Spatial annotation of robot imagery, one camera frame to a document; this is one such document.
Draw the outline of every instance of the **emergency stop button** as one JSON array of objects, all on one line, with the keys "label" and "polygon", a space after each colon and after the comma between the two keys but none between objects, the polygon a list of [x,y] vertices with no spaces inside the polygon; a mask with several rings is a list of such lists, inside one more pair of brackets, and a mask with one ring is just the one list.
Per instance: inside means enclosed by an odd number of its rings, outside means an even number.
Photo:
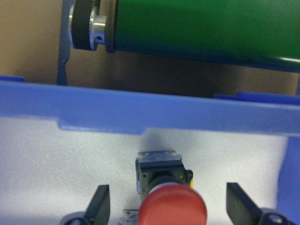
[{"label": "emergency stop button", "polygon": [[150,193],[139,209],[139,225],[205,225],[207,210],[201,196],[182,184]]}]

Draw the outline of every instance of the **white foam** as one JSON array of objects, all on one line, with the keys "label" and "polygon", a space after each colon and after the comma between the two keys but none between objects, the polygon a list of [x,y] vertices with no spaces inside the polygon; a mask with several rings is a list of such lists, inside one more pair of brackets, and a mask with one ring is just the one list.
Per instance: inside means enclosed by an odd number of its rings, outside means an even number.
[{"label": "white foam", "polygon": [[239,182],[260,206],[275,207],[286,138],[149,129],[143,136],[65,131],[55,121],[0,118],[0,223],[57,225],[84,211],[100,184],[110,185],[111,218],[137,208],[135,157],[175,149],[208,208],[208,225],[231,224],[226,182]]}]

